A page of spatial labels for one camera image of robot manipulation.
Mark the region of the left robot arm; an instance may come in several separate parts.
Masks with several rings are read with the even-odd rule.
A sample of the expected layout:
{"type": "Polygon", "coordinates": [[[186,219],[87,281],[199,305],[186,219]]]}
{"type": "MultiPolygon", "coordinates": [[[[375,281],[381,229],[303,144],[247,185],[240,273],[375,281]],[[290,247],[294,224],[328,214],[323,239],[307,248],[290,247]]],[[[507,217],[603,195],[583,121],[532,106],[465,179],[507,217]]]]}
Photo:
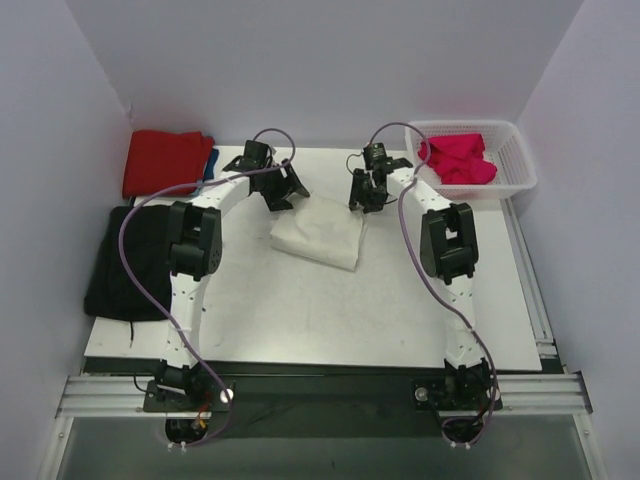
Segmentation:
{"type": "Polygon", "coordinates": [[[257,140],[223,169],[221,183],[206,187],[187,202],[176,202],[168,216],[168,266],[174,318],[164,356],[155,374],[170,404],[182,412],[195,409],[206,387],[197,378],[196,358],[206,289],[223,254],[222,219],[239,202],[259,194],[271,213],[291,210],[289,197],[309,197],[291,165],[274,162],[272,148],[257,140]]]}

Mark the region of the cream white t shirt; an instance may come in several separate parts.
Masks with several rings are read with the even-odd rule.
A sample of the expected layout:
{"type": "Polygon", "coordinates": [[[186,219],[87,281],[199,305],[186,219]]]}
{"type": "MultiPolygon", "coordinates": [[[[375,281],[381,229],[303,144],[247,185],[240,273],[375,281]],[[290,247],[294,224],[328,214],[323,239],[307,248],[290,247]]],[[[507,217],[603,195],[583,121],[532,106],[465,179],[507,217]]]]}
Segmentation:
{"type": "Polygon", "coordinates": [[[287,254],[355,271],[365,231],[361,211],[311,195],[279,216],[270,232],[270,244],[287,254]]]}

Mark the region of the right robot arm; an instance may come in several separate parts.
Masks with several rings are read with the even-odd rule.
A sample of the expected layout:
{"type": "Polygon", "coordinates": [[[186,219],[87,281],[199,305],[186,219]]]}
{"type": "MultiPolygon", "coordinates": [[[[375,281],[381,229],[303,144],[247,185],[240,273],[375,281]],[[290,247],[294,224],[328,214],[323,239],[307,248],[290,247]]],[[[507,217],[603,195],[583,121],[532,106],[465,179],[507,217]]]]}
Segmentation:
{"type": "Polygon", "coordinates": [[[352,172],[349,208],[380,212],[396,198],[401,233],[411,261],[433,298],[445,310],[448,404],[465,408],[495,385],[490,354],[475,329],[473,277],[479,260],[474,214],[420,178],[406,158],[393,158],[381,143],[362,150],[364,166],[352,172]]]}

